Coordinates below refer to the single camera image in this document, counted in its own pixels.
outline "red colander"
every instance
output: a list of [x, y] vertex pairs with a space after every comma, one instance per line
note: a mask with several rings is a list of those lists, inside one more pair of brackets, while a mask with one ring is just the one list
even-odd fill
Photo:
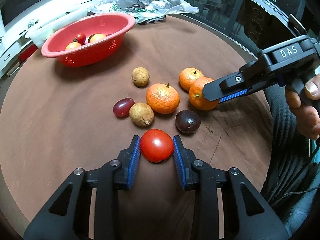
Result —
[[[96, 63], [116, 51], [124, 39], [124, 34], [135, 25], [134, 17], [124, 13], [101, 13], [70, 23], [55, 32], [44, 43], [41, 53], [45, 57], [57, 58], [69, 67], [81, 67]], [[84, 45], [65, 50], [77, 34], [84, 33]], [[88, 43], [88, 37], [102, 33], [108, 35], [99, 41]]]

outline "drawer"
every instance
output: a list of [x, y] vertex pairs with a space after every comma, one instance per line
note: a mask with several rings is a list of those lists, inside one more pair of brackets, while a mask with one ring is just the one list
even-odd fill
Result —
[[20, 52], [20, 45], [15, 42], [4, 54], [0, 57], [0, 69], [4, 68], [10, 60], [17, 56]]

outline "screw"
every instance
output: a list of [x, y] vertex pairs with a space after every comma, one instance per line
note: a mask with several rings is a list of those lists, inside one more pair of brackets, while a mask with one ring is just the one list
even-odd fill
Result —
[[73, 173], [76, 175], [80, 175], [80, 174], [82, 174], [82, 172], [83, 172], [82, 168], [76, 168]]
[[112, 160], [112, 161], [110, 162], [110, 164], [111, 164], [111, 166], [116, 167], [116, 166], [118, 166], [118, 165], [120, 164], [120, 161], [118, 161], [118, 160]]
[[233, 175], [238, 175], [240, 173], [239, 169], [238, 168], [231, 168], [230, 169], [230, 172], [231, 174]]
[[193, 164], [194, 164], [195, 166], [201, 167], [201, 166], [203, 165], [203, 161], [201, 161], [201, 160], [195, 160], [195, 161], [193, 162]]

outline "red tomato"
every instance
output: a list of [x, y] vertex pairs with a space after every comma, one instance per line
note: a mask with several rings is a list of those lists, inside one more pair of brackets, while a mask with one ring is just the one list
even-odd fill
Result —
[[74, 39], [73, 42], [78, 42], [81, 45], [84, 44], [86, 36], [83, 33], [79, 33]]
[[151, 129], [142, 135], [140, 140], [140, 151], [144, 157], [153, 163], [168, 158], [174, 149], [172, 138], [164, 131]]

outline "finger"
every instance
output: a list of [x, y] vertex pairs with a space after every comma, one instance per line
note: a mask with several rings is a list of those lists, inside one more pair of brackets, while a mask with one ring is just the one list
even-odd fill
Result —
[[305, 93], [312, 100], [320, 99], [320, 75], [311, 78], [305, 85]]
[[315, 131], [319, 129], [320, 129], [320, 125], [318, 127], [309, 129], [309, 128], [306, 128], [304, 125], [298, 124], [299, 133], [301, 133], [302, 135], [304, 135], [305, 137], [311, 140], [317, 140], [319, 138], [319, 132]]
[[285, 89], [284, 94], [285, 94], [285, 100], [287, 101], [287, 104], [289, 107], [298, 108], [301, 106], [300, 97], [296, 92], [293, 92], [289, 89]]
[[299, 123], [315, 126], [319, 123], [319, 114], [313, 106], [302, 104], [299, 108], [290, 108]]

